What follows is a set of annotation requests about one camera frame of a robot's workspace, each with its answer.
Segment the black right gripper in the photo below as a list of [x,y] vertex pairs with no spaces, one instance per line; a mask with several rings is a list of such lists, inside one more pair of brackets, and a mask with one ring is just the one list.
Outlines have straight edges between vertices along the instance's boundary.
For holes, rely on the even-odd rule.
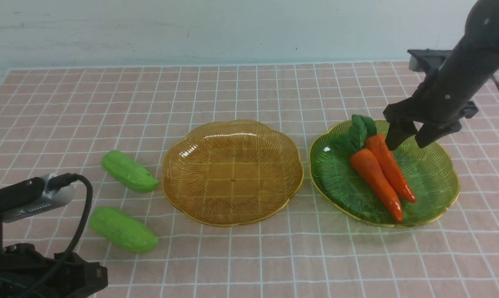
[[462,38],[439,69],[425,74],[411,97],[387,107],[384,116],[389,128],[385,142],[390,151],[412,136],[423,149],[461,130],[457,120],[469,100],[470,88],[466,64],[473,60],[479,45],[475,38]]

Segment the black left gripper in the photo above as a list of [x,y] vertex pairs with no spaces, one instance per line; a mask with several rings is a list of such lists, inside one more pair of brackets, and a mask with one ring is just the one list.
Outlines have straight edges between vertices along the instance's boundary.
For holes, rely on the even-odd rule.
[[[22,293],[58,264],[65,253],[47,258],[28,243],[10,245],[0,251],[0,298],[22,298]],[[109,284],[108,270],[99,262],[87,262],[72,252],[43,284],[26,298],[89,298]]]

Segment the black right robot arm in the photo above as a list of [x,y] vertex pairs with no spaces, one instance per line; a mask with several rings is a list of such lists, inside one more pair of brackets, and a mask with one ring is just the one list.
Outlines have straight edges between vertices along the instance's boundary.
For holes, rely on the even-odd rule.
[[420,148],[459,132],[478,108],[473,96],[499,70],[499,0],[472,7],[463,37],[452,50],[410,49],[410,70],[425,73],[413,94],[384,109],[388,149],[414,137]]

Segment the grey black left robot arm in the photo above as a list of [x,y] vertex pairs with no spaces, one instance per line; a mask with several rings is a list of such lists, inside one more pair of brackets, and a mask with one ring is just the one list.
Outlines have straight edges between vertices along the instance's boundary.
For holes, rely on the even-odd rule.
[[[64,253],[47,258],[28,243],[10,245],[0,253],[0,298],[18,298],[58,263]],[[108,286],[108,270],[72,253],[43,285],[27,298],[88,298]]]

